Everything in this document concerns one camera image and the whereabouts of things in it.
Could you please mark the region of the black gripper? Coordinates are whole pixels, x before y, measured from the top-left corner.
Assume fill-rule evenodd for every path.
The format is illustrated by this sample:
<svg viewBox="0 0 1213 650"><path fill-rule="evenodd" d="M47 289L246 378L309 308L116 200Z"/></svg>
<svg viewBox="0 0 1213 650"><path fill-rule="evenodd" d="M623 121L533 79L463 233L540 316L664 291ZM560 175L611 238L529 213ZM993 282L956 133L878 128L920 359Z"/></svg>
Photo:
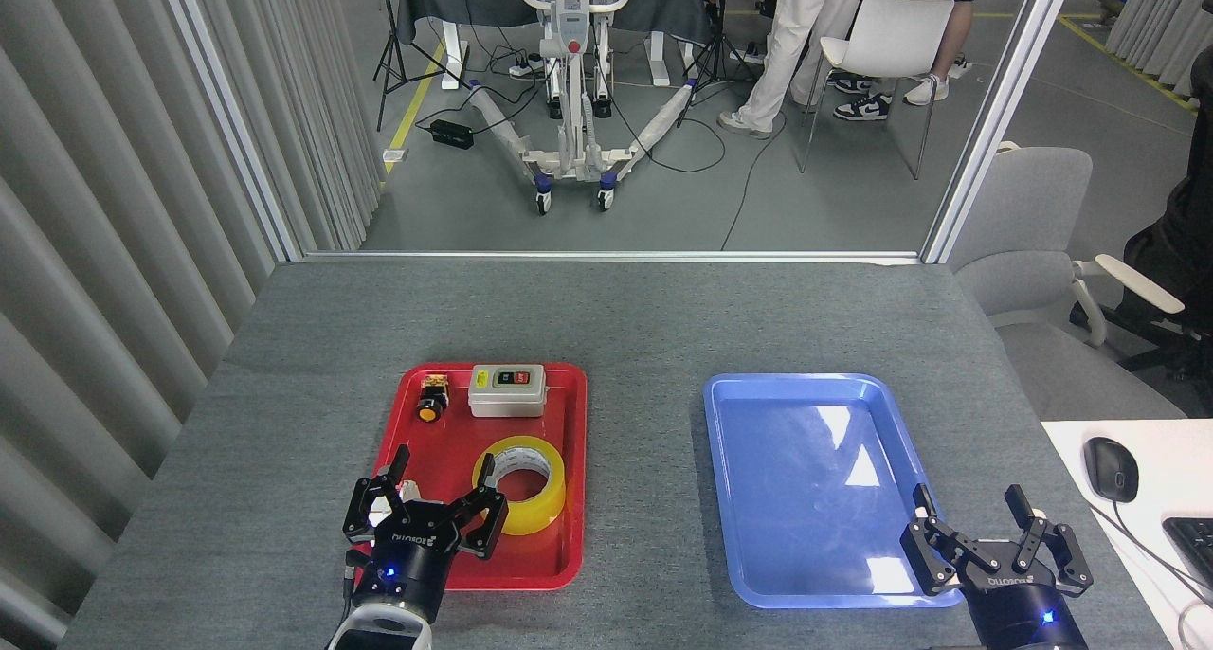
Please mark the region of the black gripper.
<svg viewBox="0 0 1213 650"><path fill-rule="evenodd" d="M915 517L901 534L900 544L915 580L928 597L958 588L961 580L984 646L1088 648L1063 597L1077 598L1095 581L1074 529L1050 521L1027 502L1023 486L1009 485L1006 507L1023 529L1023 538L1015 554L1001 560L1004 568L996 571L992 551L936 517L934 498L924 483L915 486L913 500ZM1057 564L1057 576L1036 561L1041 546Z"/></svg>
<svg viewBox="0 0 1213 650"><path fill-rule="evenodd" d="M450 507L428 500L406 502L400 483L408 460L408 444L398 444L387 471L355 481L344 517L346 538L352 544L369 541L376 498L389 504L389 517L375 528L375 544L355 585L353 604L402 604L426 623L434 623L456 551L480 560L491 558L508 517L508 498L490 481L497 456L485 454L473 489Z"/></svg>

